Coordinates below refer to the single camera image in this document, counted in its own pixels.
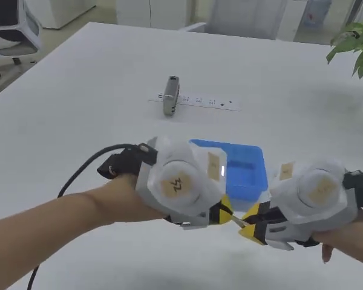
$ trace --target white tabletop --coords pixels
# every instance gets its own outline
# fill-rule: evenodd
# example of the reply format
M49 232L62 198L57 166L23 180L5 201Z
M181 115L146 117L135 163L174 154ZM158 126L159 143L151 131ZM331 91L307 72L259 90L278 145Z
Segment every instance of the white tabletop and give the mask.
M88 24L0 95L0 218L53 199L95 151L162 134L262 147L266 164L334 156L363 170L363 80L329 47ZM242 111L148 102L170 75L184 91L240 96ZM105 182L93 164L69 189ZM363 289L363 265L318 247L258 246L229 224L165 221L88 233L45 262L43 289ZM28 277L11 289L24 290Z

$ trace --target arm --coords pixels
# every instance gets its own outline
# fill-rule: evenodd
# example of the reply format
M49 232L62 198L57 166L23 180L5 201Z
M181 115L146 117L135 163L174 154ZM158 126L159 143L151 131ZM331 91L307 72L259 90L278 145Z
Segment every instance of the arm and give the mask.
M363 210L359 211L358 218L334 231L316 233L313 238L322 242L322 259L327 263L332 256L334 248L363 263Z
M134 177L124 176L0 220L0 290L87 231L113 222L162 218L140 200L134 184Z

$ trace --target green plant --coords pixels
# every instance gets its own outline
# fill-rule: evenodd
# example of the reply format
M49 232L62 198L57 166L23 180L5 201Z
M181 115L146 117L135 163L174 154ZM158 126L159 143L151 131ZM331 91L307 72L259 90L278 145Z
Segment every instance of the green plant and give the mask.
M361 79L363 77L363 23L354 22L349 24L331 40L331 46L334 46L334 48L327 56L328 64L336 53L361 51L352 72L352 75L357 73Z

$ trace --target power outlet socket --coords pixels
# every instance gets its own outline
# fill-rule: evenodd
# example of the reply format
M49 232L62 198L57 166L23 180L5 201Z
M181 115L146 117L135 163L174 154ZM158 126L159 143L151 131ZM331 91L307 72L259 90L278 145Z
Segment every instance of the power outlet socket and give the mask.
M163 94L158 94L149 101L162 102ZM178 105L196 106L212 109L221 109L228 111L241 111L240 98L232 97L229 99L213 98L212 96L196 95L196 94L180 94L177 100Z

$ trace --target hand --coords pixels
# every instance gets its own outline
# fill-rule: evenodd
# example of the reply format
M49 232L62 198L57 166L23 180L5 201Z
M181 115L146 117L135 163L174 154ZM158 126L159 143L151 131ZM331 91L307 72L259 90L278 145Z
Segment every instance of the hand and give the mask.
M333 249L363 262L363 210L359 210L358 217L352 223L333 231L315 233L313 238L322 245L322 260L330 261Z
M95 202L104 224L162 219L165 214L144 204L135 191L137 177L124 175L85 194Z

